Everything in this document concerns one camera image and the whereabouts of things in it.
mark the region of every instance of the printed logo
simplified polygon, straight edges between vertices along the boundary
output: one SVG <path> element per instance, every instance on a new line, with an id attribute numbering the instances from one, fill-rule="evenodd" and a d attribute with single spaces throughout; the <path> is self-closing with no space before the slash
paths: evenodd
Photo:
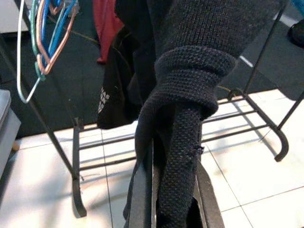
<path id="1" fill-rule="evenodd" d="M 101 94 L 100 94 L 100 102 L 99 102 L 99 106 L 98 106 L 98 114 L 102 112 L 102 110 L 104 109 L 104 105 L 105 103 L 109 100 L 110 96 L 109 94 L 106 94 L 104 88 L 101 88 Z"/>

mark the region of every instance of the red fabric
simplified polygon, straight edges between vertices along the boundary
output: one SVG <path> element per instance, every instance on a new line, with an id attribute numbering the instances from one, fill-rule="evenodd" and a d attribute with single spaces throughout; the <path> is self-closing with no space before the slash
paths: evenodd
<path id="1" fill-rule="evenodd" d="M 93 15 L 101 50 L 99 63 L 105 63 L 109 47 L 123 23 L 115 15 L 115 0 L 93 0 Z"/>

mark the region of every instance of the black sweater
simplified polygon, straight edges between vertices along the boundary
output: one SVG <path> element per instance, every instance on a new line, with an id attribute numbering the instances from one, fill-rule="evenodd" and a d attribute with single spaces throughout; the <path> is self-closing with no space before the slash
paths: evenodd
<path id="1" fill-rule="evenodd" d="M 201 152 L 200 122 L 218 108 L 214 89 L 281 4 L 280 0 L 117 0 L 118 17 L 141 45 L 155 43 L 157 85 L 141 110 L 135 150 L 139 164 L 153 135 L 166 129 L 158 227 L 186 227 Z M 168 116 L 172 121 L 163 121 Z"/>

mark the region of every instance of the black shoe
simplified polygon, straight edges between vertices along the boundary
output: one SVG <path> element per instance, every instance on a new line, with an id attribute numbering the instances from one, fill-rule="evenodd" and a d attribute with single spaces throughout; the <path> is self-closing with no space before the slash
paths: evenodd
<path id="1" fill-rule="evenodd" d="M 288 31 L 290 41 L 295 45 L 304 48 L 304 19 L 294 24 Z"/>

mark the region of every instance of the metal rack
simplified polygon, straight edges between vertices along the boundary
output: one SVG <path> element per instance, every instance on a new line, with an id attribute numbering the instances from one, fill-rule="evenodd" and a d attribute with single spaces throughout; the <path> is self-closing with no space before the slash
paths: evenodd
<path id="1" fill-rule="evenodd" d="M 20 0 L 15 0 L 15 3 L 18 7 L 20 7 Z M 260 125 L 260 126 L 254 126 L 251 127 L 249 129 L 245 129 L 242 131 L 237 131 L 237 132 L 233 132 L 233 133 L 228 133 L 228 134 L 224 134 L 224 135 L 220 135 L 217 137 L 213 137 L 213 138 L 209 138 L 209 139 L 205 139 L 202 140 L 202 143 L 206 143 L 209 141 L 213 141 L 213 140 L 218 140 L 221 138 L 225 138 L 225 137 L 230 137 L 233 135 L 237 135 L 237 134 L 242 134 L 242 133 L 246 133 L 246 132 L 250 132 L 250 131 L 255 131 L 261 128 L 266 128 L 266 127 L 270 127 L 279 137 L 281 144 L 282 144 L 282 148 L 281 151 L 279 152 L 279 154 L 275 157 L 275 160 L 277 162 L 281 161 L 288 153 L 288 140 L 286 138 L 286 136 L 284 135 L 284 133 L 282 132 L 282 127 L 283 125 L 286 123 L 286 121 L 289 119 L 289 117 L 291 116 L 291 114 L 295 111 L 295 109 L 297 108 L 297 106 L 300 104 L 300 102 L 304 99 L 304 92 L 299 96 L 299 98 L 297 99 L 297 101 L 295 102 L 295 104 L 293 105 L 293 107 L 289 110 L 289 112 L 287 113 L 287 115 L 285 116 L 285 118 L 281 121 L 281 123 L 279 125 L 276 125 L 264 112 L 263 110 L 248 96 L 247 92 L 248 89 L 250 87 L 251 82 L 254 79 L 255 74 L 257 73 L 257 68 L 261 62 L 261 59 L 264 55 L 264 52 L 269 44 L 269 41 L 273 35 L 274 29 L 276 27 L 276 25 L 278 24 L 283 11 L 285 10 L 286 5 L 281 9 L 281 11 L 279 12 L 272 28 L 271 31 L 268 35 L 268 38 L 262 48 L 262 51 L 258 57 L 258 60 L 253 68 L 252 74 L 249 78 L 249 81 L 245 87 L 245 90 L 242 91 L 240 89 L 234 89 L 232 90 L 227 99 L 228 101 L 222 102 L 219 105 L 223 105 L 223 104 L 227 104 L 227 103 L 234 103 L 234 102 L 238 102 L 238 101 L 242 101 L 245 100 L 248 102 L 248 104 L 253 108 L 252 111 L 248 111 L 248 112 L 243 112 L 243 113 L 238 113 L 238 114 L 232 114 L 232 115 L 227 115 L 227 116 L 223 116 L 220 118 L 213 118 L 213 119 L 207 119 L 203 122 L 203 124 L 205 123 L 210 123 L 210 122 L 215 122 L 215 121 L 220 121 L 220 120 L 224 120 L 224 119 L 229 119 L 229 118 L 233 118 L 233 117 L 237 117 L 237 116 L 244 116 L 244 115 L 248 115 L 248 114 L 252 114 L 252 113 L 257 113 L 265 122 L 265 124 Z M 29 22 L 29 18 L 28 18 L 28 12 L 25 10 L 24 14 L 23 14 L 23 18 L 24 21 L 26 23 L 26 25 L 29 27 L 30 22 Z M 5 41 L 2 37 L 2 35 L 0 34 L 0 53 L 3 56 L 7 66 L 9 67 L 11 73 L 16 77 L 17 75 L 17 70 L 16 70 L 16 61 L 13 58 L 12 54 L 10 53 L 10 50 L 8 50 Z M 71 119 L 71 122 L 73 123 L 74 126 L 74 137 L 73 137 L 73 164 L 71 164 L 69 162 L 69 160 L 67 159 L 67 156 L 65 155 L 59 141 L 57 140 L 57 138 L 54 135 L 53 130 L 49 127 L 45 116 L 43 115 L 43 112 L 39 106 L 39 104 L 36 102 L 35 98 L 33 97 L 32 100 L 30 101 L 30 106 L 32 107 L 35 115 L 37 116 L 37 118 L 40 120 L 41 124 L 43 125 L 43 127 L 45 128 L 48 136 L 50 137 L 52 143 L 54 144 L 59 156 L 61 157 L 62 161 L 64 162 L 65 166 L 67 167 L 67 169 L 69 170 L 71 177 L 73 179 L 73 199 L 74 199 L 74 204 L 76 206 L 76 210 L 79 214 L 79 216 L 84 217 L 86 216 L 86 209 L 82 203 L 82 199 L 81 199 L 81 194 L 80 194 L 80 172 L 84 171 L 84 170 L 89 170 L 89 169 L 94 169 L 94 168 L 98 168 L 98 167 L 104 167 L 104 166 L 108 166 L 108 165 L 115 165 L 115 164 L 119 164 L 122 162 L 127 162 L 127 161 L 131 161 L 131 160 L 135 160 L 136 157 L 131 157 L 131 158 L 127 158 L 127 159 L 122 159 L 122 160 L 117 160 L 117 161 L 113 161 L 113 162 L 108 162 L 108 163 L 101 163 L 101 164 L 97 164 L 97 165 L 91 165 L 91 166 L 85 166 L 85 167 L 80 167 L 80 160 L 79 160 L 79 153 L 81 150 L 84 149 L 89 149 L 89 148 L 93 148 L 93 147 L 98 147 L 98 146 L 104 146 L 107 144 L 111 144 L 111 143 L 117 143 L 117 142 L 122 142 L 122 141 L 126 141 L 126 140 L 131 140 L 134 139 L 133 135 L 128 135 L 128 136 L 124 136 L 124 137 L 120 137 L 120 138 L 116 138 L 116 139 L 110 139 L 110 140 L 104 140 L 102 142 L 99 143 L 94 143 L 91 145 L 86 145 L 86 146 L 80 146 L 79 144 L 79 134 L 81 132 L 86 132 L 86 131 L 91 131 L 91 130 L 95 130 L 97 129 L 97 127 L 94 128 L 89 128 L 89 129 L 84 129 L 83 123 L 81 121 L 81 119 L 79 118 L 75 118 L 72 115 L 71 112 L 71 108 L 69 106 L 69 103 L 67 102 L 67 99 L 63 93 L 63 91 L 61 90 L 59 83 L 56 81 L 56 79 L 54 77 L 50 77 L 53 79 L 54 81 L 54 86 L 59 94 L 60 97 L 62 97 L 62 101 L 64 103 L 64 106 L 67 110 L 67 113 Z M 22 84 L 24 87 L 24 91 L 29 91 L 29 86 L 27 84 L 27 82 L 23 79 L 22 80 Z M 238 99 L 233 99 L 233 95 L 240 95 L 241 98 Z"/>

